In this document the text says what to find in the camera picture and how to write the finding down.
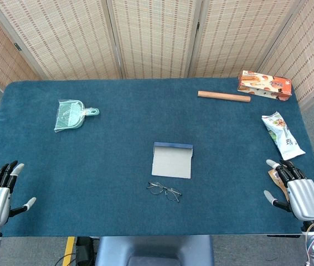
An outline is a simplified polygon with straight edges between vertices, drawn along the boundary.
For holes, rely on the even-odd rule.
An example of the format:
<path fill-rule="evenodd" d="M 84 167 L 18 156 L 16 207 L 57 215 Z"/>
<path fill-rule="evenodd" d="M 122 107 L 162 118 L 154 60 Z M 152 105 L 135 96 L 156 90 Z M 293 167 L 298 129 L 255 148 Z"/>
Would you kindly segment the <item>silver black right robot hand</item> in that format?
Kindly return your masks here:
<path fill-rule="evenodd" d="M 280 163 L 277 163 L 267 159 L 266 163 L 277 172 L 289 200 L 286 203 L 280 202 L 265 190 L 266 199 L 273 206 L 293 213 L 300 221 L 314 221 L 314 182 L 308 179 L 291 161 L 281 160 Z"/>

